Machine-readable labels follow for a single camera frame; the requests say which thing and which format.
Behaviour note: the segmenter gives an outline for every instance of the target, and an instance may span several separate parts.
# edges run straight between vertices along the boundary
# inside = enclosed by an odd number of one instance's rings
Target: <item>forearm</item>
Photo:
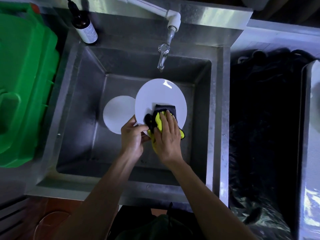
[[[205,186],[189,165],[181,160],[170,169],[207,239],[255,239],[253,233]]]
[[[120,155],[82,205],[63,223],[55,239],[105,239],[133,167],[129,156]]]

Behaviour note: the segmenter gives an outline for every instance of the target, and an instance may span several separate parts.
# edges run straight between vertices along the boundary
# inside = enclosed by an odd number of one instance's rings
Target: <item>bottle label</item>
[[[78,34],[80,35],[80,37],[82,38],[82,40],[87,44],[91,44],[93,42],[96,42],[96,40],[98,39],[97,32],[94,29],[94,26],[92,25],[91,22],[88,27],[83,28],[83,29],[76,28],[76,30],[77,30]]]

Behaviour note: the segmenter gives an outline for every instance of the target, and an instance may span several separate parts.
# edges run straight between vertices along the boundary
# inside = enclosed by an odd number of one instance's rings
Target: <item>hand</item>
[[[154,129],[157,153],[160,161],[169,169],[174,162],[181,162],[181,134],[178,122],[174,116],[171,116],[169,110],[166,111],[167,118],[160,113],[162,121],[162,133],[158,128]]]
[[[137,122],[136,117],[133,116],[124,126],[121,128],[121,153],[126,154],[130,160],[138,161],[142,155],[142,144],[148,140],[148,137],[143,131],[149,129],[146,125],[134,126]]]

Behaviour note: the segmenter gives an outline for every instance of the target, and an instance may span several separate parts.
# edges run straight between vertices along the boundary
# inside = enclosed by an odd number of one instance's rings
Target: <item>bottle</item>
[[[73,16],[71,23],[75,27],[75,30],[78,32],[82,40],[87,44],[96,42],[98,35],[89,17],[86,14],[81,13],[73,1],[67,1],[68,8]]]

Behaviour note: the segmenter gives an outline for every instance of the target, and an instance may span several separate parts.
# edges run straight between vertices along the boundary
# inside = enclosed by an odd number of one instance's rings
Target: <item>faucet handle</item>
[[[166,60],[167,55],[168,55],[168,53],[170,51],[170,45],[167,44],[167,43],[162,43],[161,45],[159,45],[158,51],[160,53],[158,69],[159,69],[160,72],[162,72],[163,68],[165,67],[165,60]]]

